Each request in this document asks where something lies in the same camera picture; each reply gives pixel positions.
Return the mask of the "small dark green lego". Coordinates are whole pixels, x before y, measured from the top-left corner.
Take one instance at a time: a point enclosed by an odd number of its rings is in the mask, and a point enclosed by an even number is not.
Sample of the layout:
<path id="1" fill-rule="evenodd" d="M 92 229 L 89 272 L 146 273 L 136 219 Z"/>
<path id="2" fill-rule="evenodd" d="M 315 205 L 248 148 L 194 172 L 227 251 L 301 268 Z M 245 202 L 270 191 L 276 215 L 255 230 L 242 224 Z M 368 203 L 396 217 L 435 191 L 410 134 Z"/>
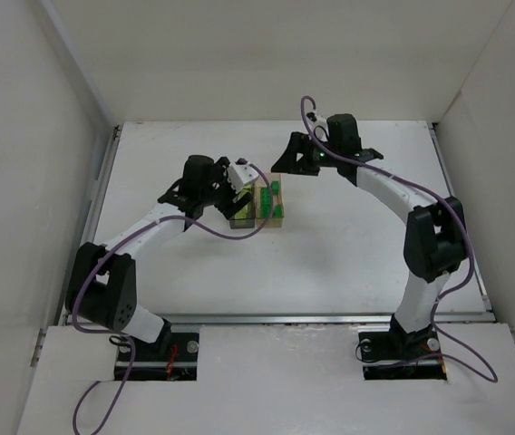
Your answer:
<path id="1" fill-rule="evenodd" d="M 280 182 L 278 180 L 272 180 L 270 183 L 270 187 L 274 196 L 279 194 Z"/>

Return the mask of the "dark green square lego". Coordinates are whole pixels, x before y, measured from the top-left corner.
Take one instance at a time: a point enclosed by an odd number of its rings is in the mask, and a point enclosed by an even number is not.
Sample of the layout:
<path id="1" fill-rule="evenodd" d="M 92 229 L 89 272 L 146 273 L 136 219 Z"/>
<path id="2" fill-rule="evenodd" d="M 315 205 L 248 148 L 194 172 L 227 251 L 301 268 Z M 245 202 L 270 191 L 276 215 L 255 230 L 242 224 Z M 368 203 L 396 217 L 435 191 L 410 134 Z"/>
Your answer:
<path id="1" fill-rule="evenodd" d="M 281 204 L 278 204 L 273 209 L 273 218 L 283 218 L 284 217 L 284 209 Z"/>

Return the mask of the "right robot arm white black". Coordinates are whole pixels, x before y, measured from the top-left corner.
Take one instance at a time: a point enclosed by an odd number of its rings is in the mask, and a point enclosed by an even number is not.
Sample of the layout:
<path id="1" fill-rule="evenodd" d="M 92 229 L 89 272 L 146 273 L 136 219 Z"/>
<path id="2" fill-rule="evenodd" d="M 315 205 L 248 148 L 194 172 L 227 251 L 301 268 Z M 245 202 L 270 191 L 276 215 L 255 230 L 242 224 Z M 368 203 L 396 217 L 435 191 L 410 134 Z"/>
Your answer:
<path id="1" fill-rule="evenodd" d="M 462 234 L 462 204 L 439 200 L 400 181 L 381 164 L 383 154 L 366 148 L 351 114 L 303 117 L 306 132 L 293 132 L 272 166 L 275 173 L 316 176 L 334 168 L 355 187 L 387 206 L 405 225 L 403 259 L 409 275 L 403 299 L 383 337 L 402 353 L 432 336 L 432 310 L 452 273 L 468 252 Z"/>

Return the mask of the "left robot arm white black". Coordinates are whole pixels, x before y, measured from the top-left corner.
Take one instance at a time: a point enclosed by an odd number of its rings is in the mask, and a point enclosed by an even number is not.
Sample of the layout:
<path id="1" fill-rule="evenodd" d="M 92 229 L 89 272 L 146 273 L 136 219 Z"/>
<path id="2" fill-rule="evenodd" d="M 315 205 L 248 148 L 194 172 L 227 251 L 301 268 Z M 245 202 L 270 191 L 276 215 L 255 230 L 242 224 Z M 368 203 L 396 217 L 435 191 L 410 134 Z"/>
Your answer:
<path id="1" fill-rule="evenodd" d="M 232 218 L 251 202 L 247 189 L 259 176 L 244 159 L 189 156 L 181 177 L 136 224 L 103 244 L 86 242 L 78 248 L 65 298 L 73 326 L 85 334 L 116 333 L 131 345 L 164 352 L 171 325 L 138 301 L 138 258 L 196 226 L 205 208 Z M 82 326 L 82 319 L 94 327 Z"/>

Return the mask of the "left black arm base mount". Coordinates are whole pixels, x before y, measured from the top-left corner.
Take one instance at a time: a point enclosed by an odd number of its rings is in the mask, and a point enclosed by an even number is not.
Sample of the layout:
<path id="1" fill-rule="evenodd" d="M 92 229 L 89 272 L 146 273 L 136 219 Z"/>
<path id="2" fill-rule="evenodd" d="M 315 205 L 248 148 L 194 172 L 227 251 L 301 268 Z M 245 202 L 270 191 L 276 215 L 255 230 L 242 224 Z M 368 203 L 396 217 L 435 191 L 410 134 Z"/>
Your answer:
<path id="1" fill-rule="evenodd" d="M 198 332 L 172 332 L 165 344 L 145 343 L 133 339 L 134 360 L 131 368 L 131 347 L 126 337 L 111 335 L 109 343 L 116 347 L 113 367 L 115 381 L 126 372 L 128 380 L 136 382 L 196 381 L 199 357 Z"/>

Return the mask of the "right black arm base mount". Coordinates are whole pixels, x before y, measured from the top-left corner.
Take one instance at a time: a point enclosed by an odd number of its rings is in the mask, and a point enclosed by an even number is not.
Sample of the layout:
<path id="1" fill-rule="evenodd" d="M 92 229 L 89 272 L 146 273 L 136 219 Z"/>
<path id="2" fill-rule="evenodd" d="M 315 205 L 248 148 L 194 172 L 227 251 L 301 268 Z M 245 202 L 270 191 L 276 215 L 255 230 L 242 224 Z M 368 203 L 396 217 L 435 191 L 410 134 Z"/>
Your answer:
<path id="1" fill-rule="evenodd" d="M 437 334 L 431 328 L 412 334 L 362 331 L 356 357 L 363 364 L 366 381 L 446 381 L 439 351 Z"/>

